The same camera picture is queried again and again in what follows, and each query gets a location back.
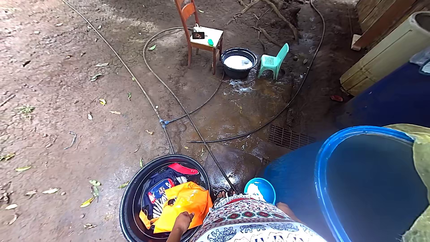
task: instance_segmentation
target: wooden plank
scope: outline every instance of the wooden plank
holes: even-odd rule
[[[412,7],[406,12],[406,14],[401,17],[395,24],[391,25],[378,39],[376,39],[370,45],[371,48],[375,47],[379,42],[381,42],[387,35],[389,35],[394,29],[396,29],[401,23],[403,23],[406,19],[409,18],[413,13],[419,11],[429,11],[430,9],[430,0],[417,0]]]
[[[393,4],[382,14],[382,16],[363,35],[353,43],[353,50],[369,46],[378,39],[390,26],[395,24],[413,3],[417,0],[395,0]]]
[[[361,29],[366,32],[396,0],[382,0],[375,6],[374,9],[367,15],[361,23]]]
[[[360,0],[356,5],[358,20],[360,24],[366,19],[370,12],[382,0]]]

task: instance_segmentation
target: black plastic basin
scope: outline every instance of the black plastic basin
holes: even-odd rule
[[[140,169],[130,180],[129,185],[124,191],[120,204],[120,226],[124,237],[129,242],[165,242],[170,233],[156,233],[146,229],[145,225],[139,218],[141,210],[139,200],[142,197],[143,186],[149,178],[158,172],[161,168],[172,164],[180,163],[200,172],[200,186],[209,190],[209,179],[203,167],[194,159],[185,155],[165,155],[159,157]],[[181,237],[181,242],[188,241],[200,228],[200,226],[187,230]]]
[[[224,63],[224,60],[227,59],[227,57],[229,56],[244,56],[252,62],[252,67],[248,69],[235,69],[235,68],[229,67]],[[255,65],[257,65],[258,59],[257,59],[257,56],[254,53],[252,53],[249,49],[231,48],[224,51],[221,54],[221,62],[222,62],[222,65],[224,66],[225,74],[227,74],[232,79],[239,80],[239,79],[244,79],[248,76],[251,69],[254,68]]]

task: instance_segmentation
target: small plastic chair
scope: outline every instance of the small plastic chair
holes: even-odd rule
[[[257,78],[260,78],[263,71],[272,70],[273,71],[273,79],[277,80],[279,69],[281,68],[282,61],[284,60],[288,51],[289,51],[289,46],[287,43],[285,43],[284,47],[282,47],[282,49],[279,51],[279,53],[276,57],[275,56],[262,55],[261,61],[260,61],[260,72],[258,73]]]

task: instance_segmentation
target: orange plastic bag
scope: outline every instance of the orange plastic bag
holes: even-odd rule
[[[209,191],[205,191],[204,188],[194,182],[187,182],[164,192],[167,196],[167,202],[163,205],[160,217],[153,223],[155,225],[154,233],[171,232],[177,216],[185,211],[194,213],[189,229],[203,224],[209,208],[212,207]],[[174,198],[176,201],[169,205],[169,200]]]

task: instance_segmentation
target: wet ground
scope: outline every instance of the wet ground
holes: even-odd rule
[[[183,114],[142,58],[151,36],[181,26],[173,1],[85,0],[70,4],[94,26],[101,26],[99,31],[159,106],[163,119]],[[261,16],[269,9],[266,3],[255,4],[237,18],[237,23],[229,25],[225,23],[242,9],[236,1],[197,1],[196,5],[204,11],[199,12],[201,25],[224,30],[224,49],[245,47],[258,56],[275,56],[279,51],[261,37],[263,49],[257,32],[250,27],[256,23],[253,14]],[[298,42],[273,12],[264,14],[258,26],[264,26],[278,42],[289,43],[290,52],[282,65],[285,74],[275,82],[268,73],[256,79],[257,70],[252,70],[250,78],[241,84],[251,87],[249,93],[237,92],[240,87],[224,77],[211,101],[192,114],[205,138],[230,137],[263,125],[284,107],[303,81],[320,40],[322,21],[307,1],[288,1],[283,6],[281,13],[302,36]],[[362,53],[349,50],[351,29],[359,32],[352,1],[319,0],[316,6],[326,19],[325,40],[291,109],[273,123],[324,138],[337,130],[333,117],[341,105],[330,95],[348,100],[338,79]],[[0,156],[15,153],[11,159],[0,161],[0,183],[12,182],[7,190],[13,191],[10,203],[18,205],[0,211],[0,241],[123,241],[118,224],[123,191],[118,186],[140,168],[140,158],[147,163],[169,153],[157,116],[108,46],[62,1],[6,0],[0,10]],[[212,75],[211,53],[193,53],[191,68],[187,68],[183,32],[163,34],[154,44],[156,48],[147,53],[149,64],[187,110],[212,95],[221,81],[222,65],[218,62],[217,74]],[[109,64],[95,67],[98,63]],[[103,75],[90,81],[97,73]],[[107,104],[101,105],[98,99],[105,99]],[[20,114],[16,109],[23,105],[35,109],[30,115]],[[87,118],[89,112],[92,120]],[[203,146],[186,142],[198,140],[190,122],[183,118],[167,128],[175,151],[201,161],[210,171],[214,188],[227,188]],[[73,138],[69,131],[77,134],[77,140],[64,149]],[[237,187],[255,176],[264,165],[263,158],[272,160],[289,151],[267,142],[267,128],[211,147]],[[31,168],[15,171],[25,166]],[[92,196],[90,179],[101,182],[100,197],[79,208]],[[49,188],[60,190],[41,194]],[[34,189],[38,193],[31,198],[24,195]],[[14,214],[17,220],[7,225]],[[87,230],[83,227],[86,223],[98,226]]]

